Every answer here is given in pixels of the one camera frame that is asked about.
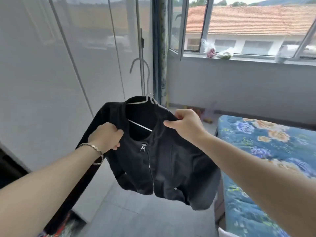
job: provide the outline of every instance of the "hanger hook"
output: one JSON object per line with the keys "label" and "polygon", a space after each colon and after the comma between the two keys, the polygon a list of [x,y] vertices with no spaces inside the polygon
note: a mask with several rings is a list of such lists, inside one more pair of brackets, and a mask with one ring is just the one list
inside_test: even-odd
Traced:
{"label": "hanger hook", "polygon": [[150,101],[154,104],[154,102],[152,101],[152,96],[151,96],[151,93],[150,93],[150,91],[149,91],[149,79],[150,79],[150,69],[149,69],[149,65],[148,65],[148,63],[144,60],[144,59],[142,59],[142,58],[135,58],[134,60],[133,60],[133,62],[132,62],[132,66],[131,66],[131,69],[130,69],[130,74],[132,73],[132,69],[133,69],[133,66],[134,66],[134,63],[135,63],[135,61],[137,61],[137,60],[139,60],[139,61],[142,61],[142,62],[144,62],[145,64],[146,64],[146,66],[147,66],[147,69],[148,69],[148,75],[147,75],[147,92],[146,92],[146,96],[148,97],[151,97],[151,99],[150,99]]}

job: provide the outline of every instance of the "white hanger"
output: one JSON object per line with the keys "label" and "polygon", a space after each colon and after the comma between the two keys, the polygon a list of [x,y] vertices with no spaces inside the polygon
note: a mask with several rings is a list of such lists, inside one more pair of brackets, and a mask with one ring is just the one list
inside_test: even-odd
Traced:
{"label": "white hanger", "polygon": [[[130,69],[130,73],[132,73],[132,69],[133,69],[134,63],[135,63],[135,61],[137,61],[137,60],[140,60],[140,61],[144,62],[144,63],[146,64],[146,66],[147,66],[147,69],[148,69],[146,100],[145,100],[145,101],[140,101],[140,102],[127,103],[127,105],[135,105],[135,104],[146,103],[146,102],[148,101],[148,97],[150,97],[150,101],[152,102],[152,104],[155,104],[154,101],[153,101],[153,97],[152,97],[152,95],[151,95],[151,93],[150,93],[150,91],[149,91],[150,69],[149,69],[148,63],[147,63],[144,59],[142,59],[142,58],[136,58],[136,59],[134,59],[133,62],[132,62],[132,66],[131,66],[131,69]],[[151,129],[148,129],[147,127],[144,127],[144,126],[142,126],[142,125],[140,125],[140,124],[138,124],[138,123],[136,123],[136,122],[134,122],[134,121],[131,121],[131,120],[129,120],[129,119],[128,119],[128,121],[130,121],[131,123],[134,123],[135,125],[138,125],[138,126],[140,126],[140,127],[143,127],[144,129],[146,129],[146,130],[148,130],[148,131],[152,131]]]}

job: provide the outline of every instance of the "hand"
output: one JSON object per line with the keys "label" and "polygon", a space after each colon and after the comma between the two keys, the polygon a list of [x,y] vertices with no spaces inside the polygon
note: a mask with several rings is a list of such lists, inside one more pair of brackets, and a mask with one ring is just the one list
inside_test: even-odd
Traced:
{"label": "hand", "polygon": [[180,136],[193,143],[202,133],[206,132],[199,116],[191,109],[178,109],[175,116],[178,121],[164,121],[166,127],[175,129]]}
{"label": "hand", "polygon": [[116,129],[115,125],[106,122],[97,127],[88,138],[88,142],[95,145],[102,153],[109,149],[117,150],[120,147],[119,140],[123,136],[123,131]]}

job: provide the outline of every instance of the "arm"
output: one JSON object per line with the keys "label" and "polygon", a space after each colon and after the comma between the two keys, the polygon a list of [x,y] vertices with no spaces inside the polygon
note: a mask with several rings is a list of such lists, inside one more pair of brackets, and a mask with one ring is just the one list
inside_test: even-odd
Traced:
{"label": "arm", "polygon": [[316,182],[274,166],[209,134],[192,110],[177,110],[165,121],[205,152],[290,236],[315,236]]}
{"label": "arm", "polygon": [[[89,143],[105,153],[120,146],[122,135],[122,130],[105,123],[89,136]],[[92,147],[82,146],[51,165],[2,188],[0,233],[10,237],[37,236],[99,157],[100,154]]]}

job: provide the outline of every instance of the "mountain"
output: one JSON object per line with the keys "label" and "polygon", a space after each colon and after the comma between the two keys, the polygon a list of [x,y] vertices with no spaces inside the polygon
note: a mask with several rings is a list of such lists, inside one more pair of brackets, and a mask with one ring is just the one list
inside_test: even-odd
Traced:
{"label": "mountain", "polygon": [[313,0],[266,0],[258,2],[257,6],[274,6],[274,5],[289,5],[289,4],[307,4]]}

